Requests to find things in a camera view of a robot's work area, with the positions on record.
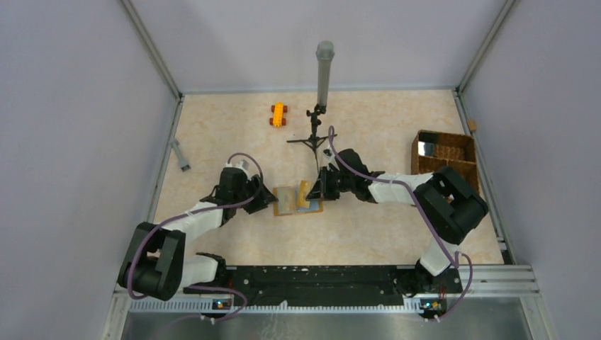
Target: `cable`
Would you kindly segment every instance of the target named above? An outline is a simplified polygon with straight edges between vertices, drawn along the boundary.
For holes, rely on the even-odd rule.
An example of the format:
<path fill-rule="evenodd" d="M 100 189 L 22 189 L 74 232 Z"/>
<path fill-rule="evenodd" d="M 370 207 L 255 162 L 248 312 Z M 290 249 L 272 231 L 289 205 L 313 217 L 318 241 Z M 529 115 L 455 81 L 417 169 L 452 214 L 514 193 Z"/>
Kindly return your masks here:
<path fill-rule="evenodd" d="M 230 158 L 228 158 L 228 163 L 230 163 L 232 158 L 234 158 L 236 156 L 244 156 L 244 157 L 250 159 L 250 161 L 254 163 L 254 165 L 257 167 L 257 170 L 259 171 L 259 179 L 262 184 L 263 183 L 263 170 L 261 169 L 261 166 L 259 165 L 257 160 L 252 158 L 250 155 L 245 154 L 244 152 L 236 152 L 233 155 L 231 155 Z M 206 207 L 206 208 L 201 208 L 201 209 L 197 209 L 197 210 L 192 210 L 189 213 L 184 213 L 181 215 L 170 217 L 170 218 L 166 219 L 165 221 L 159 223 L 158 225 L 155 225 L 155 227 L 152 228 L 152 230 L 150 230 L 150 232 L 146 235 L 146 237 L 144 237 L 144 239 L 140 243 L 140 246 L 137 248 L 137 250 L 135 251 L 135 254 L 133 256 L 132 263 L 131 263 L 131 266 L 128 271 L 127 284 L 126 284 L 130 298 L 132 298 L 133 300 L 141 300 L 141 299 L 147 297 L 147 295 L 136 295 L 133 292 L 133 274 L 135 272 L 135 267 L 137 266 L 137 263 L 140 260 L 140 257 L 142 256 L 144 247 L 146 246 L 148 241 L 152 238 L 152 236 L 156 232 L 158 232 L 161 228 L 163 228 L 165 225 L 167 225 L 171 222 L 180 220 L 182 218 L 185 218 L 185 217 L 188 217 L 191 215 L 196 215 L 196 214 L 204 213 L 206 211 L 217 210 L 217 209 L 233 209 L 233 208 L 242 207 L 243 205 L 246 205 L 246 204 L 250 203 L 252 200 L 254 200 L 254 198 L 256 198 L 261 193 L 261 190 L 262 190 L 262 186 L 259 186 L 257 191 L 254 193 L 254 195 L 251 198 L 248 198 L 239 203 L 225 204 L 225 205 L 219 205 L 216 207 Z"/>
<path fill-rule="evenodd" d="M 449 253 L 449 250 L 446 249 L 446 247 L 442 243 L 442 239 L 436 233 L 436 230 L 434 229 L 434 226 L 432 225 L 432 223 L 428 219 L 428 216 L 426 216 L 426 212 L 424 211 L 424 209 L 420 205 L 420 202 L 417 201 L 417 197 L 415 197 L 415 194 L 413 193 L 413 190 L 411 190 L 411 187 L 409 186 L 409 184 L 407 184 L 406 182 L 403 182 L 403 181 L 399 181 L 399 180 L 387 181 L 387 180 L 379 179 L 379 178 L 376 178 L 376 177 L 367 176 L 367 175 L 362 174 L 362 173 L 358 172 L 357 170 L 353 169 L 350 165 L 348 165 L 341 158 L 340 155 L 338 155 L 338 152 L 336 152 L 336 149 L 334 148 L 334 134 L 335 134 L 335 132 L 334 132 L 334 126 L 330 125 L 330 127 L 327 129 L 327 138 L 328 138 L 328 140 L 330 142 L 330 147 L 332 148 L 332 153 L 336 157 L 336 160 L 339 161 L 340 164 L 344 165 L 344 167 L 347 168 L 350 172 L 352 172 L 353 174 L 355 174 L 355 175 L 357 175 L 359 177 L 362 177 L 364 179 L 368 179 L 368 180 L 374 181 L 374 182 L 381 182 L 381 183 L 400 184 L 401 186 L 404 186 L 405 189 L 407 189 L 407 192 L 409 193 L 409 196 L 411 196 L 411 199 L 413 200 L 413 203 L 415 204 L 415 207 L 417 208 L 417 211 L 420 212 L 422 218 L 424 219 L 424 222 L 426 222 L 426 225 L 428 226 L 428 229 L 432 233 L 432 236 L 434 237 L 434 240 L 436 240 L 436 243 L 438 243 L 438 245 L 440 246 L 440 249 L 442 250 L 442 252 L 446 256 L 446 258 L 451 262 L 451 264 L 453 265 L 453 267 L 459 268 L 459 257 L 457 256 L 458 257 L 458 261 L 455 261 L 453 259 L 453 257 L 451 256 L 451 254 Z"/>
<path fill-rule="evenodd" d="M 159 329 L 154 335 L 152 335 L 150 338 L 154 339 L 154 338 L 158 338 L 159 335 L 161 335 L 166 329 L 170 328 L 171 326 L 173 326 L 174 324 L 180 322 L 180 321 L 184 321 L 186 319 L 199 319 L 201 321 L 203 320 L 210 320 L 212 323 L 218 323 L 218 322 L 224 322 L 224 321 L 228 321 L 229 319 L 232 319 L 233 317 L 235 317 L 236 315 L 238 315 L 238 313 L 240 313 L 244 308 L 246 308 L 246 306 L 248 305 L 248 299 L 246 298 L 246 296 L 244 294 L 242 294 L 240 291 L 236 290 L 236 289 L 231 289 L 231 288 L 219 288 L 219 287 L 209 287 L 206 285 L 190 285 L 188 286 L 188 288 L 191 289 L 196 289 L 196 290 L 200 290 L 200 291 L 209 291 L 209 292 L 225 292 L 225 293 L 230 293 L 230 294 L 234 294 L 234 295 L 238 295 L 239 297 L 242 298 L 242 306 L 238 307 L 238 309 L 236 309 L 234 312 L 231 312 L 229 314 L 226 314 L 224 317 L 220 317 L 218 319 L 215 318 L 209 318 L 209 317 L 205 317 L 204 315 L 200 315 L 200 317 L 197 314 L 188 314 L 188 315 L 184 315 L 182 317 L 178 317 L 177 319 L 171 321 L 170 323 L 164 325 L 163 327 L 161 327 L 161 329 Z"/>
<path fill-rule="evenodd" d="M 466 296 L 466 294 L 467 294 L 467 292 L 468 292 L 468 290 L 469 290 L 469 288 L 471 286 L 471 281 L 473 279 L 473 264 L 471 263 L 471 259 L 469 258 L 469 256 L 467 256 L 464 253 L 461 253 L 460 251 L 455 251 L 455 259 L 453 259 L 453 257 L 449 253 L 449 250 L 442 243 L 442 239 L 436 233 L 436 230 L 434 229 L 434 226 L 432 225 L 432 223 L 428 219 L 428 216 L 426 215 L 426 212 L 424 211 L 424 209 L 420 205 L 420 202 L 417 200 L 417 197 L 415 197 L 415 194 L 413 193 L 413 190 L 411 190 L 411 187 L 409 186 L 409 184 L 407 184 L 406 182 L 403 182 L 403 181 L 399 181 L 399 180 L 387 181 L 387 180 L 379 179 L 379 178 L 376 178 L 376 177 L 367 176 L 367 175 L 362 174 L 362 173 L 358 172 L 357 170 L 353 169 L 350 165 L 348 165 L 341 158 L 340 155 L 338 155 L 338 152 L 336 152 L 336 149 L 334 148 L 334 134 L 335 134 L 334 126 L 330 125 L 330 127 L 327 129 L 327 138 L 328 138 L 328 141 L 330 142 L 330 148 L 332 149 L 332 153 L 336 157 L 336 160 L 340 162 L 340 164 L 342 164 L 345 168 L 347 168 L 353 174 L 355 174 L 355 175 L 357 175 L 359 177 L 362 177 L 364 179 L 368 179 L 370 181 L 375 181 L 375 182 L 381 182 L 381 183 L 400 184 L 401 186 L 405 187 L 405 189 L 407 189 L 407 192 L 409 193 L 409 196 L 413 200 L 413 203 L 415 204 L 415 207 L 417 208 L 417 211 L 420 212 L 422 218 L 424 219 L 424 222 L 426 222 L 426 225 L 428 226 L 428 229 L 432 233 L 432 237 L 434 237 L 434 240 L 436 240 L 436 243 L 438 243 L 438 245 L 439 245 L 440 249 L 442 250 L 442 252 L 444 253 L 444 255 L 451 262 L 451 265 L 453 265 L 453 267 L 455 267 L 455 268 L 459 268 L 459 255 L 462 255 L 463 257 L 465 257 L 467 259 L 468 265 L 469 265 L 470 276 L 469 276 L 468 282 L 466 284 L 466 287 L 464 288 L 464 291 L 461 292 L 461 294 L 460 294 L 459 298 L 457 299 L 457 301 L 453 304 L 453 307 L 451 307 L 449 310 L 447 310 L 446 313 L 444 313 L 441 317 L 437 317 L 437 319 L 440 321 L 440 320 L 444 319 L 445 317 L 448 317 L 455 310 L 455 307 L 457 307 L 457 305 L 459 305 L 459 303 L 464 299 L 464 297 Z"/>

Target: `orange toy car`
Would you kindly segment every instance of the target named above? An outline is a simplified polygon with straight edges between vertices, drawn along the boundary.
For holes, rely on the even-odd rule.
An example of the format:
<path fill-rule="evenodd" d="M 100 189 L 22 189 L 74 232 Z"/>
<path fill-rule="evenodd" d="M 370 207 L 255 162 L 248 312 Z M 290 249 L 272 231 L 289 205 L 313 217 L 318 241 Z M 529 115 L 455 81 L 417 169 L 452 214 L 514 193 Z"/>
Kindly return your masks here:
<path fill-rule="evenodd" d="M 283 115 L 288 112 L 288 106 L 282 103 L 276 103 L 276 105 L 271 106 L 271 112 L 274 113 L 274 116 L 269 119 L 270 125 L 273 125 L 275 128 L 286 125 L 286 119 Z"/>

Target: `white wall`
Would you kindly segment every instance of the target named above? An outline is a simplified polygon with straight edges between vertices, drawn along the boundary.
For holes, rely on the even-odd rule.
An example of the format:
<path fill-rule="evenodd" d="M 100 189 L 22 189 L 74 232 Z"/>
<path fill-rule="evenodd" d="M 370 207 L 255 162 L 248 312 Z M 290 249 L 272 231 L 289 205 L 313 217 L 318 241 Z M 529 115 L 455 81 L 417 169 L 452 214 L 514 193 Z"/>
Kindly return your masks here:
<path fill-rule="evenodd" d="M 133 0 L 183 92 L 456 86 L 504 0 Z"/>
<path fill-rule="evenodd" d="M 600 13 L 597 0 L 521 1 L 466 94 L 560 339 L 601 339 Z"/>
<path fill-rule="evenodd" d="M 116 0 L 0 10 L 0 338 L 97 339 L 174 101 Z"/>

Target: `gray cylinder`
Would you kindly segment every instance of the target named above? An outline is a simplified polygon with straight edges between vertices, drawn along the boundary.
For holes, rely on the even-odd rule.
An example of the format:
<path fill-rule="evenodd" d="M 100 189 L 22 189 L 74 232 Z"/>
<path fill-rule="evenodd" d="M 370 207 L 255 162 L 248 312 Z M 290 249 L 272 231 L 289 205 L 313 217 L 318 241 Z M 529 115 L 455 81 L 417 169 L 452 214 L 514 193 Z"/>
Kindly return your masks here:
<path fill-rule="evenodd" d="M 318 105 L 324 108 L 327 105 L 327 92 L 330 89 L 330 66 L 334 59 L 334 44 L 327 40 L 320 42 L 315 55 L 318 56 L 319 63 Z"/>

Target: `beige table surface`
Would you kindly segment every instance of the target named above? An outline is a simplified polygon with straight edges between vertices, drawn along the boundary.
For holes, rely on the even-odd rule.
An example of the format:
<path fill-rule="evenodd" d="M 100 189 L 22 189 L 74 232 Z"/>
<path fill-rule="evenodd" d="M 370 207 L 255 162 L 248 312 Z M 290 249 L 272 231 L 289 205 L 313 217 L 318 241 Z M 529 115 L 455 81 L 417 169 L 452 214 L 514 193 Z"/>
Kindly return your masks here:
<path fill-rule="evenodd" d="M 289 109 L 287 125 L 276 129 L 269 117 L 278 101 Z M 257 159 L 270 189 L 315 181 L 311 150 L 286 143 L 309 136 L 305 111 L 315 102 L 314 92 L 186 96 L 176 138 L 191 170 L 182 172 L 171 153 L 155 222 L 208 195 L 234 152 Z M 327 114 L 320 119 L 318 134 L 326 135 L 334 125 L 335 147 L 353 148 L 370 171 L 409 174 L 410 145 L 420 129 L 463 132 L 453 96 L 442 90 L 330 92 Z M 321 213 L 274 217 L 271 206 L 253 215 L 239 209 L 226 225 L 199 237 L 186 254 L 217 254 L 233 265 L 414 264 L 430 237 L 414 207 L 364 203 L 345 193 L 324 202 Z M 502 263 L 490 217 L 461 250 L 476 264 Z"/>

